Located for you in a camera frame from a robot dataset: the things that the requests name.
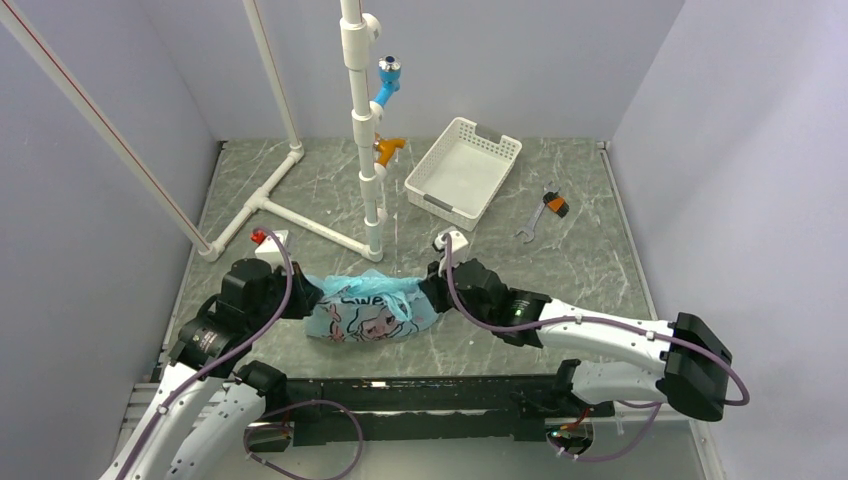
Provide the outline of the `light blue plastic bag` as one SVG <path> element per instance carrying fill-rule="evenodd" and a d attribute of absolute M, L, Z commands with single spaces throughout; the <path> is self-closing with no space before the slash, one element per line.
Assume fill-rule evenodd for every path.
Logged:
<path fill-rule="evenodd" d="M 322 298 L 305 319 L 305 333 L 337 343 L 407 337 L 440 318 L 416 277 L 387 276 L 370 269 L 358 276 L 310 276 Z"/>

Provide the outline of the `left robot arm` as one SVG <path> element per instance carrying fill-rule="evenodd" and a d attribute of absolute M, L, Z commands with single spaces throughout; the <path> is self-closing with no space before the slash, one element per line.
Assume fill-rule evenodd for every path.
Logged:
<path fill-rule="evenodd" d="M 250 423 L 279 417 L 291 402 L 286 375 L 238 363 L 276 320 L 310 316 L 322 296 L 297 263 L 235 262 L 180 329 L 153 400 L 103 478 L 200 479 Z"/>

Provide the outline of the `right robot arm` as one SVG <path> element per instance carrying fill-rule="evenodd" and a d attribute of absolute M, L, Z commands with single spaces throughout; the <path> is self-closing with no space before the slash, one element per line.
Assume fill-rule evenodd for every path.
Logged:
<path fill-rule="evenodd" d="M 429 265 L 419 283 L 434 310 L 456 310 L 518 347 L 576 349 L 603 362 L 566 359 L 551 388 L 557 411 L 574 415 L 612 401 L 664 403 L 678 413 L 718 422 L 726 407 L 732 355 L 699 316 L 640 320 L 582 309 L 546 294 L 507 286 L 478 260 L 447 269 Z"/>

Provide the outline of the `silver wrench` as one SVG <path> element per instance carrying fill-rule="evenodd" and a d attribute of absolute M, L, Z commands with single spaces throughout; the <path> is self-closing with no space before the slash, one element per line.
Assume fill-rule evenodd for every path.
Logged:
<path fill-rule="evenodd" d="M 543 186 L 543 194 L 544 198 L 549 193 L 558 193 L 559 187 L 554 184 L 553 181 L 548 182 Z M 524 244 L 530 243 L 535 239 L 535 228 L 536 225 L 542 215 L 542 212 L 546 208 L 546 202 L 544 199 L 541 199 L 538 205 L 536 206 L 533 214 L 530 216 L 529 220 L 521 226 L 516 233 L 514 234 L 515 238 L 521 238 Z"/>

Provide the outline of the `white plastic basket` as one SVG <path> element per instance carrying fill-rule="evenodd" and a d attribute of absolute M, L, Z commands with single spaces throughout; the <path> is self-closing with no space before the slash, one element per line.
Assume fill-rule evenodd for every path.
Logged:
<path fill-rule="evenodd" d="M 407 199 L 453 226 L 472 231 L 522 148 L 516 138 L 456 117 L 405 179 Z"/>

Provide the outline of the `orange black small tool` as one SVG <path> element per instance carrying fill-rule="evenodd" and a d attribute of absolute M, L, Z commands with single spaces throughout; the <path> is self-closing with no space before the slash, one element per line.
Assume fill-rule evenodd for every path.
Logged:
<path fill-rule="evenodd" d="M 557 192 L 545 193 L 543 201 L 547 208 L 560 218 L 564 218 L 570 211 L 570 206 L 567 201 Z"/>

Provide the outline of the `orange pipe fitting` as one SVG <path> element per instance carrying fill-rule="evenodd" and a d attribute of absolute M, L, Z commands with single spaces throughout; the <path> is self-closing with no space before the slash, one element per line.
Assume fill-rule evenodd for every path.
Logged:
<path fill-rule="evenodd" d="M 386 167 L 397 151 L 403 149 L 406 144 L 407 141 L 404 138 L 385 138 L 376 133 L 373 144 L 377 152 L 375 162 L 382 167 Z"/>

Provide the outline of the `blue pipe fitting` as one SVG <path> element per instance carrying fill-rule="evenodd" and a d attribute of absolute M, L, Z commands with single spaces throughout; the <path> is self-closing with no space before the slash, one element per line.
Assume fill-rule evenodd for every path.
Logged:
<path fill-rule="evenodd" d="M 377 62 L 377 73 L 381 87 L 374 102 L 384 108 L 392 95 L 400 89 L 402 63 L 394 55 L 383 56 Z"/>

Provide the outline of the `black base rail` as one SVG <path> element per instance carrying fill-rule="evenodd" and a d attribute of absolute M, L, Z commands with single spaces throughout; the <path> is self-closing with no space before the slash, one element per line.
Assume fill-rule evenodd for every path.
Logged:
<path fill-rule="evenodd" d="M 291 379 L 265 422 L 296 446 L 510 438 L 542 441 L 551 422 L 592 413 L 552 374 Z"/>

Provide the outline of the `white PVC pipe frame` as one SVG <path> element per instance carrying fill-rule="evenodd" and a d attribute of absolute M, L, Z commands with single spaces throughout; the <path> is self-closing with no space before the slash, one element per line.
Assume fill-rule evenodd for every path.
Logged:
<path fill-rule="evenodd" d="M 1 25 L 70 101 L 96 137 L 129 168 L 202 258 L 219 258 L 246 221 L 264 211 L 367 260 L 380 260 L 383 219 L 375 196 L 375 173 L 353 173 L 346 179 L 354 190 L 354 208 L 361 215 L 355 222 L 364 236 L 361 240 L 271 198 L 279 183 L 292 177 L 296 162 L 306 153 L 303 136 L 295 126 L 293 97 L 281 89 L 282 60 L 271 51 L 271 35 L 282 30 L 271 26 L 270 15 L 280 13 L 281 6 L 259 1 L 143 1 L 133 6 L 140 11 L 144 26 L 152 28 L 158 47 L 166 52 L 165 70 L 173 84 L 184 88 L 187 104 L 196 108 L 215 140 L 272 138 L 284 143 L 282 166 L 237 199 L 235 211 L 225 216 L 220 233 L 204 233 L 190 219 L 188 210 L 177 203 L 175 195 L 166 191 L 163 181 L 156 179 L 151 166 L 142 160 L 140 146 L 118 130 L 15 2 L 2 2 Z"/>

